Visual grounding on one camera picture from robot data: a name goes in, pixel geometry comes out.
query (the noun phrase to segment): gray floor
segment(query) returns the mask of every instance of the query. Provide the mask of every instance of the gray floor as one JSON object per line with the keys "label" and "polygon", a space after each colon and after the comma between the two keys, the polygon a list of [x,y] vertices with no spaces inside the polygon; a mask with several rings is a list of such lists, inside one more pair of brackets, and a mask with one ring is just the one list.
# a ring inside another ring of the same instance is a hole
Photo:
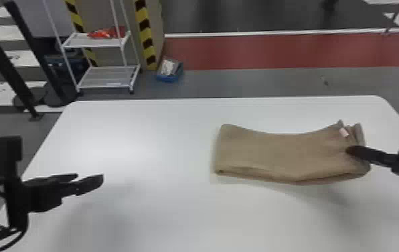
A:
{"label": "gray floor", "polygon": [[[86,91],[81,99],[176,99],[208,97],[284,97],[379,95],[399,112],[399,68],[286,68],[266,70],[186,71],[177,83],[156,82],[152,72],[142,74],[135,94],[123,89]],[[56,122],[46,114],[29,122],[28,114],[0,114],[0,136],[21,135],[22,173]]]}

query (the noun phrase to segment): black stand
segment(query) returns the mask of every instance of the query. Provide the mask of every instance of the black stand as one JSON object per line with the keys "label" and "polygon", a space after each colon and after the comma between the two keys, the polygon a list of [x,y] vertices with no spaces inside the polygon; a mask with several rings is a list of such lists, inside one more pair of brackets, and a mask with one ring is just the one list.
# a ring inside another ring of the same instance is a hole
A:
{"label": "black stand", "polygon": [[26,39],[29,47],[34,53],[35,58],[37,58],[40,67],[45,72],[45,75],[48,79],[48,83],[42,90],[42,92],[45,92],[44,103],[49,107],[63,107],[75,101],[76,98],[78,98],[78,92],[74,88],[74,85],[72,83],[66,85],[60,84],[60,81],[56,78],[56,76],[48,66],[44,54],[42,53],[36,40],[32,36],[31,31],[26,25],[26,22],[24,21],[17,4],[14,1],[10,0],[7,1],[4,6],[11,14],[13,20],[16,22],[18,28],[20,29],[20,32]]}
{"label": "black stand", "polygon": [[33,120],[38,120],[42,116],[37,113],[33,104],[38,102],[38,97],[35,97],[33,93],[28,89],[24,80],[13,67],[11,61],[7,58],[6,53],[0,46],[0,73],[4,79],[9,83],[13,91],[19,97],[19,100],[23,106],[31,113]]}

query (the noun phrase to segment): red wall stripe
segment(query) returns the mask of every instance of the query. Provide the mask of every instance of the red wall stripe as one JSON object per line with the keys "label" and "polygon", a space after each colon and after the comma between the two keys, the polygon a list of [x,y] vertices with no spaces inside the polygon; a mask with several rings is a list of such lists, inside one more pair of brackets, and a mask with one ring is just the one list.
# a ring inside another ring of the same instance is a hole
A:
{"label": "red wall stripe", "polygon": [[399,66],[399,33],[167,38],[186,69]]}

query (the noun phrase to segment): tan fabric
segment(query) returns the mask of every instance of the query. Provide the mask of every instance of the tan fabric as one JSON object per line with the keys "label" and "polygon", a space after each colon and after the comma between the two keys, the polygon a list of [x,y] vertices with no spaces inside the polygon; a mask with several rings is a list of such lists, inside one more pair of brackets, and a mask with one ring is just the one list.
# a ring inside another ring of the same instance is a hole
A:
{"label": "tan fabric", "polygon": [[[344,128],[348,136],[344,137]],[[216,143],[217,174],[289,184],[326,184],[365,175],[367,162],[345,153],[365,145],[360,124],[342,121],[302,134],[269,134],[225,124]]]}

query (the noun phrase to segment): yellow and black striped pole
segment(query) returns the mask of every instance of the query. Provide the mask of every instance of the yellow and black striped pole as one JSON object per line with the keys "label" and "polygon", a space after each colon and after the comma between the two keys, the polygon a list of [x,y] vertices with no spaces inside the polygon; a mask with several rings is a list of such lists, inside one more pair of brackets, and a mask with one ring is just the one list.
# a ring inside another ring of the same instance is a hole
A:
{"label": "yellow and black striped pole", "polygon": [[149,70],[157,67],[156,49],[153,42],[153,34],[149,23],[149,15],[145,0],[135,0],[135,19],[139,26],[140,42],[143,47],[143,57]]}
{"label": "yellow and black striped pole", "polygon": [[[76,0],[65,0],[65,4],[67,5],[68,11],[70,12],[70,16],[72,18],[72,22],[76,31],[79,33],[85,33],[84,24],[82,23],[81,16],[79,15],[76,8]],[[98,66],[98,64],[96,63],[96,56],[92,48],[85,48],[85,52],[90,63],[92,63],[93,66]]]}

